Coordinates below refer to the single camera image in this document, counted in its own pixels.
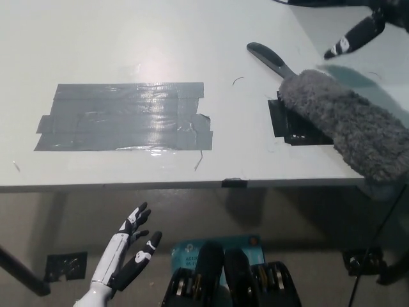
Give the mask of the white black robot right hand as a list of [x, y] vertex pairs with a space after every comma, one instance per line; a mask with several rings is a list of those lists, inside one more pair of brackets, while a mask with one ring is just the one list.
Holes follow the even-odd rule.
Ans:
[[372, 13], [349, 30], [328, 49], [323, 58], [329, 60], [350, 54], [379, 36], [386, 24], [403, 28], [408, 32], [408, 1], [368, 1]]

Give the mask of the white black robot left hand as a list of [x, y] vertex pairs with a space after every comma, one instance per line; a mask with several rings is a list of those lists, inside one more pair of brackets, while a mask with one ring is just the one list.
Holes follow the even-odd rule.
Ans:
[[111, 237], [91, 279], [92, 285], [99, 284], [113, 291], [122, 291], [148, 265], [162, 238], [160, 231], [155, 232], [127, 263], [124, 262], [131, 245], [149, 234], [148, 230], [139, 229], [151, 214], [147, 206], [144, 202], [134, 209]]

